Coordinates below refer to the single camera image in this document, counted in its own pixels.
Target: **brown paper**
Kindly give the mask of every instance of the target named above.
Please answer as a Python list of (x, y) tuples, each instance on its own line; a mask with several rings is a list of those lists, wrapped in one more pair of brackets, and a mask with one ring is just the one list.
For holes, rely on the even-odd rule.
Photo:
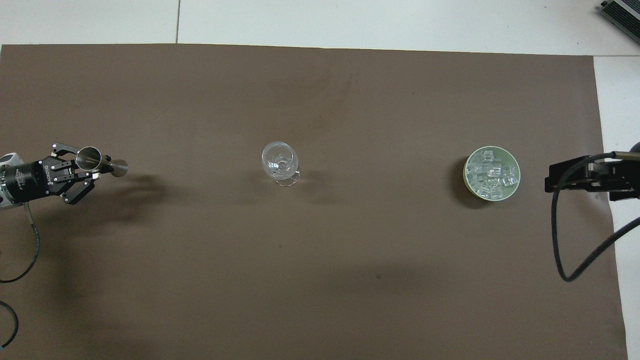
[[(3, 154), (131, 168), (31, 203), (7, 359), (626, 359), (614, 249), (563, 282), (543, 191), (602, 151), (591, 57), (5, 45), (0, 124)], [(261, 169), (274, 140), (300, 157), (290, 188)], [(520, 163), (504, 202), (462, 183), (483, 145)], [(559, 208), (570, 271), (611, 215), (605, 194)], [(33, 234), (0, 216), (7, 278)]]

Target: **black cable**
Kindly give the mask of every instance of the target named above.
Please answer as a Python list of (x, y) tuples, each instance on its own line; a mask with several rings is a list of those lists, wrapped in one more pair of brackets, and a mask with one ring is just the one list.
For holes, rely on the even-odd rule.
[(11, 313), (11, 316), (13, 317), (13, 334), (11, 334), (11, 336), (9, 337), (9, 340), (5, 341), (5, 343), (2, 344), (0, 349), (3, 349), (3, 348), (6, 348), (13, 341), (13, 339), (15, 338), (15, 335), (18, 333), (18, 316), (15, 314), (15, 311), (11, 306), (9, 306), (9, 304), (0, 300), (0, 305), (4, 306), (5, 309), (9, 310), (9, 313)]
[(33, 228), (33, 233), (36, 234), (36, 252), (33, 255), (33, 260), (31, 260), (31, 264), (29, 264), (29, 267), (27, 267), (27, 270), (25, 270), (22, 274), (18, 275), (17, 277), (14, 277), (11, 280), (1, 280), (0, 279), (0, 283), (7, 284), (9, 282), (14, 282), (14, 281), (20, 280), (21, 278), (23, 278), (31, 270), (31, 268), (33, 268), (33, 265), (35, 265), (36, 260), (38, 259), (38, 254), (40, 253), (40, 233), (38, 232), (38, 228), (33, 223), (33, 219), (31, 218), (31, 209), (29, 209), (29, 203), (28, 202), (24, 203), (24, 211), (26, 211), (26, 213), (27, 213), (27, 217), (29, 218), (29, 223), (31, 223), (31, 227)]
[(575, 269), (575, 271), (571, 274), (571, 276), (567, 276), (565, 274), (564, 268), (562, 266), (562, 261), (560, 260), (560, 251), (558, 249), (558, 239), (557, 239), (557, 203), (558, 203), (558, 197), (560, 195), (560, 191), (564, 187), (564, 184), (566, 183), (567, 179), (571, 175), (573, 175), (573, 173), (578, 171), (578, 169), (582, 168), (584, 165), (587, 165), (588, 163), (592, 163), (596, 160), (606, 159), (606, 158), (614, 159), (616, 158), (616, 153), (609, 152), (606, 154), (598, 154), (598, 155), (590, 156), (588, 158), (578, 161), (576, 164), (574, 164), (572, 167), (567, 169), (567, 171), (565, 171), (562, 174), (562, 176), (560, 177), (560, 180), (558, 180), (557, 182), (556, 189), (554, 190), (554, 196), (553, 196), (553, 199), (551, 200), (551, 237), (554, 245), (554, 257), (556, 259), (556, 267), (558, 269), (558, 272), (560, 273), (560, 277), (562, 277), (562, 280), (566, 282), (571, 282), (576, 280), (578, 276), (580, 276), (580, 274), (582, 274), (582, 272), (585, 271), (585, 269), (598, 256), (600, 256), (600, 254), (602, 254), (605, 250), (607, 250), (608, 247), (611, 246), (611, 244), (613, 244), (617, 239), (621, 238), (624, 234), (627, 234), (629, 231), (633, 230), (635, 227), (640, 225), (640, 217), (629, 222), (627, 225), (624, 225), (623, 227), (618, 229), (618, 231), (611, 234), (610, 237), (608, 237), (593, 252), (591, 252), (591, 254), (589, 254), (589, 256), (587, 256), (587, 258), (582, 262), (582, 264), (580, 264), (580, 266), (578, 266), (578, 268)]

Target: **bowl of ice cubes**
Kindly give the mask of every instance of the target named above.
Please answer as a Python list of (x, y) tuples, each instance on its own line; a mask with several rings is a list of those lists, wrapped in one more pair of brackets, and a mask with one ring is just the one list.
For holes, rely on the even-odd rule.
[(520, 167), (502, 147), (483, 146), (467, 159), (463, 178), (469, 191), (480, 199), (502, 201), (518, 189)]

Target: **white tile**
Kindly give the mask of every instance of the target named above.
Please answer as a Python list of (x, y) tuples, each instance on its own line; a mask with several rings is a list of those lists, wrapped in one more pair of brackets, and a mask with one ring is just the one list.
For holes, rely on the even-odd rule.
[(178, 42), (637, 55), (600, 0), (182, 0)]
[(0, 44), (175, 42), (178, 0), (0, 0)]
[[(640, 57), (594, 59), (605, 151), (628, 151), (640, 142)], [(640, 216), (640, 201), (611, 202), (619, 229)], [(622, 311), (630, 360), (640, 359), (640, 229), (615, 244)]]

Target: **wine glass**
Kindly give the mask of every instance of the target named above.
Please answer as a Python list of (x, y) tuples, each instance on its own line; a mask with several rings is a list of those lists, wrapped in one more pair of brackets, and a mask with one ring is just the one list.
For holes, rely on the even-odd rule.
[(298, 155), (285, 142), (272, 142), (264, 147), (262, 167), (280, 186), (291, 186), (300, 178)]

